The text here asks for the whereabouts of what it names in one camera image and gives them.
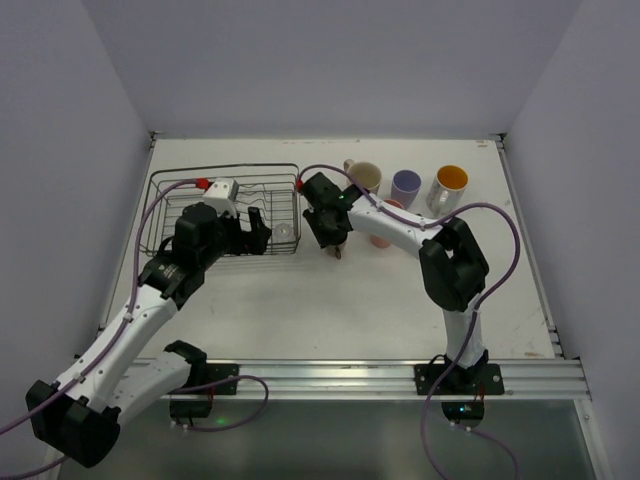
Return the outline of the left controller box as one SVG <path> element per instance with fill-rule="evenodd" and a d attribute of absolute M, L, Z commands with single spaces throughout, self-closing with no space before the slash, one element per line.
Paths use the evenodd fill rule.
<path fill-rule="evenodd" d="M 207 418 L 212 410 L 210 400 L 171 400 L 169 415 L 175 421 L 192 421 Z"/>

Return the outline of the pink plastic cup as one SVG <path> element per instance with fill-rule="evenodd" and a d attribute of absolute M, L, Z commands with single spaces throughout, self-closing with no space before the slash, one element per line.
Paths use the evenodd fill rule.
<path fill-rule="evenodd" d="M 396 201 L 394 199 L 387 198 L 387 199 L 384 200 L 384 202 L 389 204 L 389 205 L 392 205 L 392 206 L 394 206 L 396 208 L 404 209 L 404 206 L 400 202 L 398 202 L 398 201 Z M 372 245 L 374 245 L 376 248 L 379 248 L 379 249 L 386 249 L 386 248 L 389 248 L 392 245 L 392 243 L 389 240 L 387 240 L 387 239 L 385 239 L 383 237 L 376 236 L 376 235 L 370 235 L 369 236 L 369 240 L 370 240 Z"/>

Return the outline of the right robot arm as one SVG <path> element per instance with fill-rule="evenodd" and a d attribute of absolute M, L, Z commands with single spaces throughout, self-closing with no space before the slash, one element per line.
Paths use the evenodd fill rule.
<path fill-rule="evenodd" d="M 380 237 L 415 257 L 424 289 L 443 311 L 446 382 L 471 383 L 487 363 L 476 303 L 486 285 L 488 263 L 468 225 L 454 217 L 439 224 L 395 207 L 355 184 L 340 189 L 323 173 L 297 181 L 308 208 L 303 217 L 319 246 L 337 247 L 357 231 Z"/>

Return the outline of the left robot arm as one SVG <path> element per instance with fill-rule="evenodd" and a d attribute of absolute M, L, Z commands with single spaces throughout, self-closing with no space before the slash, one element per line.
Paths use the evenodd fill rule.
<path fill-rule="evenodd" d="M 122 427 L 160 397 L 219 394 L 238 377 L 214 378 L 207 355 L 174 341 L 134 375 L 126 372 L 141 349 L 203 285 L 207 270 L 225 255 L 261 255 L 271 231 L 255 207 L 250 228 L 237 216 L 200 202 L 177 219 L 170 249 L 136 267 L 132 293 L 89 349 L 51 383 L 36 381 L 26 393 L 34 435 L 80 465 L 99 464 Z"/>

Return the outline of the controller box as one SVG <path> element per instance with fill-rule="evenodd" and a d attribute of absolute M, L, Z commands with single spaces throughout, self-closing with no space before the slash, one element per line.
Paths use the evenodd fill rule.
<path fill-rule="evenodd" d="M 171 400 L 169 415 L 175 421 L 192 421 L 207 418 L 212 410 L 210 400 Z"/>
<path fill-rule="evenodd" d="M 485 417 L 485 402 L 482 400 L 446 401 L 441 403 L 441 409 L 450 423 L 464 429 L 478 427 Z"/>

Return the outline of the aluminium mounting rail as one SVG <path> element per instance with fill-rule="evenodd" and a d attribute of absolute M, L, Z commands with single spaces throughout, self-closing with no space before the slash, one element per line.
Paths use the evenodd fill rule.
<path fill-rule="evenodd" d="M 236 360 L 242 375 L 262 378 L 270 401 L 414 401 L 416 360 Z M 488 380 L 457 400 L 586 400 L 591 397 L 577 360 L 499 360 L 505 392 Z"/>

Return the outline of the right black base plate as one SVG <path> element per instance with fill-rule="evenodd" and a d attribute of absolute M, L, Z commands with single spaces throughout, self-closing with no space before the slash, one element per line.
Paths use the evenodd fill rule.
<path fill-rule="evenodd" d="M 416 393 L 426 396 L 450 364 L 451 361 L 444 354 L 436 355 L 429 362 L 415 364 L 413 373 Z M 489 362 L 487 350 L 480 360 L 469 368 L 456 365 L 435 389 L 435 395 L 497 396 L 504 393 L 500 366 Z"/>

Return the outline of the lilac plastic cup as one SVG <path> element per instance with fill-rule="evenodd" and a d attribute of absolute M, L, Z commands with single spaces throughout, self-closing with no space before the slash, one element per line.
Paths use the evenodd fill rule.
<path fill-rule="evenodd" d="M 422 185 L 421 177 L 413 170 L 397 171 L 391 181 L 391 198 L 405 209 L 413 204 Z"/>

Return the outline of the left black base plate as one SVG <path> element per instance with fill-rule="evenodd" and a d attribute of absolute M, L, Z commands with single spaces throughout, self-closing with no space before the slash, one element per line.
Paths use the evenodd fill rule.
<path fill-rule="evenodd" d="M 207 363 L 200 368 L 195 385 L 201 386 L 236 377 L 240 373 L 240 366 L 236 363 Z M 226 395 L 233 396 L 237 393 L 238 381 L 230 381 L 219 386 L 198 390 L 198 394 L 209 396 Z"/>

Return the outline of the right controller box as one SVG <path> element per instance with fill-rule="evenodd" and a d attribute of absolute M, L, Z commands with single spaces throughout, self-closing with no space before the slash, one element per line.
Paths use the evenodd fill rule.
<path fill-rule="evenodd" d="M 485 417 L 485 402 L 482 400 L 446 401 L 441 403 L 441 409 L 450 423 L 464 429 L 478 427 Z"/>

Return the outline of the small clear glass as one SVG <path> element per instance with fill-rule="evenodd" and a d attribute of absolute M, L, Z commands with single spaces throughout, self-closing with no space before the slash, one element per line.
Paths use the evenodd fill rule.
<path fill-rule="evenodd" d="M 287 223 L 280 223 L 274 226 L 272 231 L 274 244 L 287 244 L 295 240 L 294 228 Z"/>

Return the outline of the brown ceramic cup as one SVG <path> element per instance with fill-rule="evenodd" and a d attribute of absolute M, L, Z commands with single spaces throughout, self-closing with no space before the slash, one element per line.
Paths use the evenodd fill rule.
<path fill-rule="evenodd" d="M 340 260 L 343 256 L 345 246 L 346 246 L 345 242 L 339 245 L 330 245 L 325 249 L 325 251 L 330 257 Z"/>

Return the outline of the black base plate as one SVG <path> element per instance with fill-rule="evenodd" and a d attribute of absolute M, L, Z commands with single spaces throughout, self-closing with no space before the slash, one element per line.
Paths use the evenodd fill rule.
<path fill-rule="evenodd" d="M 429 362 L 415 364 L 413 373 L 416 393 L 426 396 L 450 364 L 451 361 L 444 354 L 436 355 Z M 435 395 L 497 396 L 504 393 L 500 366 L 489 362 L 487 350 L 480 360 L 469 368 L 456 365 L 435 389 Z"/>
<path fill-rule="evenodd" d="M 236 363 L 207 363 L 200 368 L 195 385 L 201 386 L 236 377 L 240 373 L 240 366 Z M 209 396 L 226 395 L 233 396 L 237 393 L 238 381 L 230 381 L 219 386 L 198 390 L 198 394 Z"/>

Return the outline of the white patterned mug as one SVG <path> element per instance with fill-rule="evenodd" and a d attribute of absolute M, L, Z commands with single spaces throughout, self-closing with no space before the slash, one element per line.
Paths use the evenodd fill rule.
<path fill-rule="evenodd" d="M 434 218 L 441 218 L 455 210 L 469 183 L 467 172 L 456 165 L 442 166 L 436 173 L 426 198 Z"/>

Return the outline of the cream floral mug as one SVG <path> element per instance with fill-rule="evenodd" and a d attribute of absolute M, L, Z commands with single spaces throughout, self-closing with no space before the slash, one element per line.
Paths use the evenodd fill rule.
<path fill-rule="evenodd" d="M 353 159 L 346 159 L 343 162 L 343 170 L 348 175 L 350 182 L 355 180 L 357 184 L 370 193 L 378 194 L 383 176 L 377 165 L 370 162 L 356 162 Z"/>

